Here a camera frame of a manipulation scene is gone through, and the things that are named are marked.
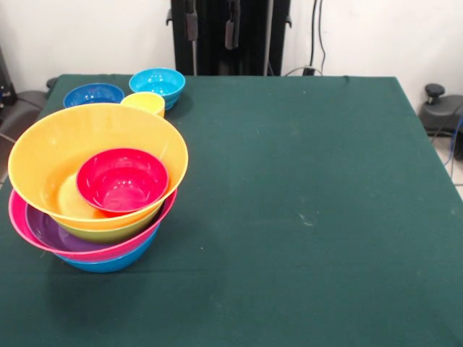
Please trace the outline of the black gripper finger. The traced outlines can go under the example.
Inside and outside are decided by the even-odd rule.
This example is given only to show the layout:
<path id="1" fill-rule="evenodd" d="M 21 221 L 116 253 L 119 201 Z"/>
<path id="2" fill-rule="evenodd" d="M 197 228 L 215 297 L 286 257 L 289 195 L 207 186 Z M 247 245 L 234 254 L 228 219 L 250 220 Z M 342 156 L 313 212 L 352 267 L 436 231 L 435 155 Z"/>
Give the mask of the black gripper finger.
<path id="1" fill-rule="evenodd" d="M 184 0 L 184 26 L 188 41 L 196 41 L 198 37 L 196 0 Z"/>
<path id="2" fill-rule="evenodd" d="M 229 18 L 225 25 L 225 48 L 236 49 L 239 45 L 239 27 L 241 5 L 240 0 L 229 0 Z"/>

